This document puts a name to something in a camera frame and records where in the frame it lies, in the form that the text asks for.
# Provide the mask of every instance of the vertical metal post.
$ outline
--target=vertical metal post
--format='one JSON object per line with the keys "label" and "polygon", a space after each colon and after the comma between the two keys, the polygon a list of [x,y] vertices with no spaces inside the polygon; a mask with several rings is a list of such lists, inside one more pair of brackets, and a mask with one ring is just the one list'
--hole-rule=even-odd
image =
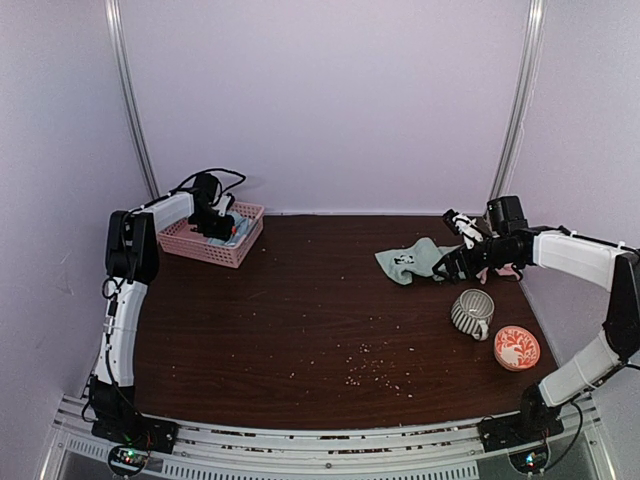
{"label": "vertical metal post", "polygon": [[106,0],[106,8],[111,44],[118,64],[118,71],[120,73],[120,84],[125,99],[129,129],[131,130],[131,136],[133,137],[133,144],[136,149],[138,162],[140,163],[142,176],[144,177],[144,182],[149,195],[151,198],[157,198],[160,196],[160,191],[149,159],[149,151],[147,150],[147,144],[144,140],[144,133],[140,123],[138,105],[133,93],[129,60],[127,58],[127,49],[124,43],[122,19],[120,17],[119,0]]}
{"label": "vertical metal post", "polygon": [[525,34],[520,74],[516,86],[516,94],[511,109],[511,118],[504,139],[500,164],[491,189],[491,197],[496,198],[504,193],[508,186],[509,176],[513,170],[517,146],[522,130],[522,121],[533,87],[533,79],[540,51],[542,38],[542,22],[546,9],[546,0],[531,0],[529,6],[529,21]]}

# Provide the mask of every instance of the metal frame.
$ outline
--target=metal frame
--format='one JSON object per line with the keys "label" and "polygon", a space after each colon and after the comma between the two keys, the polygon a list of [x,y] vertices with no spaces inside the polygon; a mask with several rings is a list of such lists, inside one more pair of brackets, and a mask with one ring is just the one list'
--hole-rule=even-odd
{"label": "metal frame", "polygon": [[509,118],[507,135],[504,139],[500,163],[491,188],[490,199],[503,195],[509,186],[509,180],[515,165],[520,137],[522,136],[522,122],[527,103],[533,91],[533,81],[537,69],[537,61],[542,39],[542,24],[546,11],[546,0],[530,0],[529,21],[525,34],[520,74],[516,85],[516,94]]}
{"label": "metal frame", "polygon": [[131,130],[131,136],[138,156],[138,162],[140,163],[140,168],[142,170],[144,183],[151,198],[157,198],[160,196],[160,190],[158,189],[158,182],[156,181],[156,177],[151,166],[151,160],[149,159],[149,151],[147,150],[147,144],[144,139],[138,105],[133,92],[127,48],[124,43],[122,18],[120,16],[120,1],[105,0],[105,3],[107,10],[107,23],[109,25],[113,52],[118,64],[118,72],[120,73],[120,85],[122,87],[122,94],[126,104],[129,129]]}
{"label": "metal frame", "polygon": [[[112,445],[91,436],[91,424],[80,416],[85,402],[86,398],[63,397],[47,438],[50,448],[40,462],[39,480],[59,480],[67,452],[106,461]],[[587,397],[578,403],[598,478],[615,480],[593,401]],[[91,409],[86,416],[94,418]],[[264,430],[178,421],[173,454],[153,452],[145,473],[175,480],[477,480],[479,460],[509,453],[484,453],[476,427],[479,420],[352,431]],[[575,434],[578,415],[567,408],[562,421],[565,432],[554,440]]]}

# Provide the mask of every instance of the green cloth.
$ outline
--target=green cloth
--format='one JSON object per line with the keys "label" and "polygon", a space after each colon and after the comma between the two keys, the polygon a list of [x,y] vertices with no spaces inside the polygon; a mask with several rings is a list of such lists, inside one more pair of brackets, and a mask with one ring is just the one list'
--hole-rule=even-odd
{"label": "green cloth", "polygon": [[376,260],[387,277],[400,285],[413,282],[413,275],[442,281],[444,278],[433,275],[433,266],[444,255],[459,247],[438,247],[430,238],[421,238],[413,247],[376,253]]}

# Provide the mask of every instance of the white wall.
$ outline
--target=white wall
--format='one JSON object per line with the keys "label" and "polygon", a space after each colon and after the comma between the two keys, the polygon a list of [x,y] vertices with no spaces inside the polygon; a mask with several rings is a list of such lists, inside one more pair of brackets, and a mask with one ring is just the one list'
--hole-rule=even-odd
{"label": "white wall", "polygon": [[[549,2],[533,102],[510,191],[532,224],[640,245],[640,2]],[[526,288],[561,363],[598,332],[607,295],[527,270]],[[640,478],[640,376],[597,394],[622,478]]]}
{"label": "white wall", "polygon": [[161,189],[227,165],[272,212],[481,212],[528,5],[123,2]]}
{"label": "white wall", "polygon": [[146,199],[100,0],[0,0],[0,478],[98,351],[110,211]]}

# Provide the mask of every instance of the pink basket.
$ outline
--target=pink basket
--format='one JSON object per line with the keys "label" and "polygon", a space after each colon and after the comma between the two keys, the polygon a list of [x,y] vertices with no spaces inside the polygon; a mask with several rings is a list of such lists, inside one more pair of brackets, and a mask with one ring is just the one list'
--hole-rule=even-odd
{"label": "pink basket", "polygon": [[189,225],[187,219],[183,218],[158,234],[162,250],[173,255],[238,268],[262,232],[264,207],[236,202],[230,210],[251,219],[252,222],[249,234],[244,235],[233,247],[209,245],[207,238],[200,233],[192,232],[194,226]]}

